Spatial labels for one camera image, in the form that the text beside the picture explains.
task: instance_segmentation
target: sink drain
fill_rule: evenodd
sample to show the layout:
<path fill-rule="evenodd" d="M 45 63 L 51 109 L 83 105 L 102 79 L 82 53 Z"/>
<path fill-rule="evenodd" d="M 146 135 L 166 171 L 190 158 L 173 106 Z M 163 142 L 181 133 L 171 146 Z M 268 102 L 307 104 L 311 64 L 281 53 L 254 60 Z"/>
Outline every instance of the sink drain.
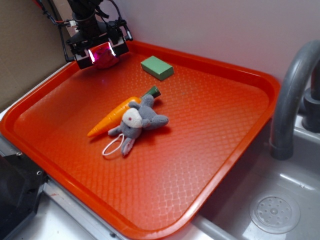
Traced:
<path fill-rule="evenodd" d="M 250 205 L 250 217 L 261 230 L 270 234 L 291 231 L 300 220 L 296 201 L 281 192 L 263 192 Z"/>

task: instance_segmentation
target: green block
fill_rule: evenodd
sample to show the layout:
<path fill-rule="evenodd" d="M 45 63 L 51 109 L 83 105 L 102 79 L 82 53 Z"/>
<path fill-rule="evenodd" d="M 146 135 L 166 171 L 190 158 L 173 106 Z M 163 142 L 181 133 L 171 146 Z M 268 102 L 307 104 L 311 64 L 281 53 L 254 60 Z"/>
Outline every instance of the green block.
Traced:
<path fill-rule="evenodd" d="M 160 81 L 174 74 L 174 68 L 168 63 L 160 60 L 155 56 L 151 56 L 141 62 L 142 69 Z"/>

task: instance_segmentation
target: gray faucet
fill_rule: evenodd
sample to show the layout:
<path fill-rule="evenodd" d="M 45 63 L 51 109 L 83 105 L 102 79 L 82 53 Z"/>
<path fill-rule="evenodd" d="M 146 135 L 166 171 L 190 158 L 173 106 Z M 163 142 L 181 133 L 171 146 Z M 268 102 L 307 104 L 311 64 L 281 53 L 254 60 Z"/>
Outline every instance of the gray faucet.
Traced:
<path fill-rule="evenodd" d="M 286 160 L 294 152 L 293 134 L 299 106 L 306 110 L 302 125 L 320 133 L 320 40 L 306 43 L 295 55 L 284 77 L 271 124 L 270 154 Z M 311 77 L 311 87 L 305 90 Z"/>

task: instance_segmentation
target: orange carrot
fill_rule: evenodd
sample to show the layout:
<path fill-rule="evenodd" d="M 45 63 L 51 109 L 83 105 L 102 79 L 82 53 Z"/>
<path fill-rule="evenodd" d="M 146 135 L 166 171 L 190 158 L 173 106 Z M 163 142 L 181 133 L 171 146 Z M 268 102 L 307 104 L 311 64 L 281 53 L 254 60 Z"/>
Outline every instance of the orange carrot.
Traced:
<path fill-rule="evenodd" d="M 153 86 L 148 92 L 146 92 L 146 94 L 151 94 L 154 98 L 161 95 L 159 89 L 156 86 Z M 121 123 L 123 114 L 130 108 L 129 103 L 132 101 L 139 104 L 141 103 L 141 98 L 132 96 L 125 100 L 115 109 L 113 109 L 107 116 L 105 116 L 94 128 L 92 128 L 87 136 L 94 137 L 118 126 Z"/>

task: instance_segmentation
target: sink basin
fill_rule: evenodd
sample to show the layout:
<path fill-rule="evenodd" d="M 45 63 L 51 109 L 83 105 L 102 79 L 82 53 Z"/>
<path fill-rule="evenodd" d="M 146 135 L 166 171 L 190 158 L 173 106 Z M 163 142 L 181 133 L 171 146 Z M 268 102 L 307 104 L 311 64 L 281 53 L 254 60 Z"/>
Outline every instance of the sink basin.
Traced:
<path fill-rule="evenodd" d="M 296 127 L 294 155 L 280 161 L 269 154 L 270 127 L 269 122 L 199 212 L 228 233 L 218 239 L 320 239 L 320 135 Z"/>

